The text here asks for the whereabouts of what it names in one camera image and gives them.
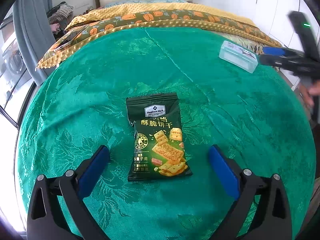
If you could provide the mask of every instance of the washing machine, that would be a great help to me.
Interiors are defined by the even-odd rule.
[[[15,33],[9,39],[13,39],[13,41],[8,45],[7,48],[2,47],[2,58],[4,64],[1,66],[0,78],[2,79],[2,83],[5,82],[7,91],[4,91],[7,95],[10,95],[13,87],[18,82],[23,72],[27,69],[26,65],[23,62],[22,56],[19,51],[17,40],[15,39]],[[15,87],[19,89],[23,84],[25,84],[28,80],[31,79],[31,76],[28,70],[21,77],[19,83]]]

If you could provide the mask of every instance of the cracker image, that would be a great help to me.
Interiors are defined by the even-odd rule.
[[[182,130],[180,128],[172,128],[170,130],[170,139],[182,142]]]
[[[159,143],[157,143],[152,150],[166,158],[170,164],[178,164],[184,154],[183,151],[172,147],[168,143],[164,143],[163,145],[159,145]]]
[[[161,165],[159,169],[165,171],[165,172],[170,172],[172,174],[177,173],[179,170],[181,170],[184,166],[186,165],[185,162],[180,162],[179,164],[169,164],[166,162],[165,164]]]
[[[155,137],[156,141],[158,142],[158,144],[160,146],[165,144],[166,142],[168,142],[168,138],[167,138],[167,136],[164,134],[164,132],[162,130],[160,130],[159,132],[155,133],[153,136]]]
[[[159,170],[159,173],[161,175],[167,176],[167,177],[172,177],[172,176],[176,176],[180,173],[183,173],[186,169],[188,168],[188,165],[184,165],[182,169],[178,170],[175,174],[172,174],[170,172],[167,171],[163,171],[163,170]]]

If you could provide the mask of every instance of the bedspread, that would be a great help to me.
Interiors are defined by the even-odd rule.
[[[315,177],[308,120],[271,67],[258,65],[250,74],[220,59],[224,40],[195,28],[135,28],[100,37],[61,63],[21,127],[18,173],[26,209],[37,175],[61,176],[104,144],[111,161],[84,203],[111,239],[207,240],[232,204],[207,161],[217,144],[242,168],[281,175],[295,235]],[[177,92],[193,176],[128,182],[134,132],[125,98],[159,92]]]

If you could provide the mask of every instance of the gray curtain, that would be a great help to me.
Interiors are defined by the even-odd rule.
[[[52,8],[52,0],[16,0],[13,5],[13,25],[22,58],[39,86],[53,72],[37,69],[36,64],[55,43],[46,12]]]

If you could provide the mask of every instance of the human hand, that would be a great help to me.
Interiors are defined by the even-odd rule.
[[[314,84],[309,89],[307,89],[304,85],[300,85],[300,92],[305,104],[312,108],[315,105],[312,96],[320,96],[320,80],[318,80],[316,84]]]

